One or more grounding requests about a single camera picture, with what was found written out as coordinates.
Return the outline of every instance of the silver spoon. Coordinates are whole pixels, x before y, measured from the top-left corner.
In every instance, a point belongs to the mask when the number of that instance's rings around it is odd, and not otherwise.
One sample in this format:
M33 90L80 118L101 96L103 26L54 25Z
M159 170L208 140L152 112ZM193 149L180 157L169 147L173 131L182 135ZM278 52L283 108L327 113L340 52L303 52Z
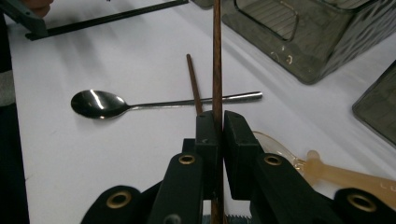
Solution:
M236 104L258 101L262 98L260 91L223 96L224 104ZM212 104L211 98L201 99L203 105ZM119 96L105 91L81 91L71 101L73 110L89 119L110 119L122 115L128 110L176 108L194 105L193 100L127 105Z

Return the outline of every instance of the human hand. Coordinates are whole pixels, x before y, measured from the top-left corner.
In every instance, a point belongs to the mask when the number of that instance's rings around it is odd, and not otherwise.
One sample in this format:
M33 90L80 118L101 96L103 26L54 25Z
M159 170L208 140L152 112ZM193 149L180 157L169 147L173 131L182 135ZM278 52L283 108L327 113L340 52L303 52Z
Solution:
M22 0L37 16L43 18L50 11L50 4L53 0Z

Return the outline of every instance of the tan utensil handle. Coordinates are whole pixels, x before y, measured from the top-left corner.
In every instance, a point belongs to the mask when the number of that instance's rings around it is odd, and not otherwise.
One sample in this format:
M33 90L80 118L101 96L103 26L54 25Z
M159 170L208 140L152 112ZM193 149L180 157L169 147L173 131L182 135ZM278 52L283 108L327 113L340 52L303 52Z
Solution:
M388 206L396 207L396 181L326 165L315 150L307 154L304 175L311 183L314 179L323 179L343 188L362 189Z

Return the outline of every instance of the white table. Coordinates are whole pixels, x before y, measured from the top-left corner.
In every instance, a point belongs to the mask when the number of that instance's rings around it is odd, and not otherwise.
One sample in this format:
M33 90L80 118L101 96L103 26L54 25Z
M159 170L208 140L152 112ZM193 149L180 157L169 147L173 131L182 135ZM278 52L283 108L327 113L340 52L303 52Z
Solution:
M58 26L139 4L58 0L46 23ZM79 223L106 189L143 191L163 179L183 139L195 136L194 107L92 120L73 112L70 100L88 89L114 92L129 104L192 99L187 53L201 96L211 97L211 9L189 3L33 42L20 25L11 21L8 27L32 224ZM327 164L396 179L396 149L351 111L396 59L396 35L312 86L225 25L222 38L223 94L264 94L259 103L223 109L243 115L252 130L271 135L300 158L315 149ZM324 182L316 189L328 197L336 191ZM248 203L228 195L226 213L248 215Z

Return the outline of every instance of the beige plastic utensil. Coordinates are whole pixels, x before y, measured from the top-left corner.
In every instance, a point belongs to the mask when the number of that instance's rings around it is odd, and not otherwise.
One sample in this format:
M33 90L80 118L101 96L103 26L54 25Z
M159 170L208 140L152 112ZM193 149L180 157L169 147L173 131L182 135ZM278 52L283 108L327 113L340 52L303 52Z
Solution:
M330 181L342 188L362 189L390 207L396 207L396 181L386 178L365 175L335 166L324 164L315 150L310 150L306 161L294 156L287 148L274 138L259 132L253 132L265 152L285 157L312 186L318 179Z

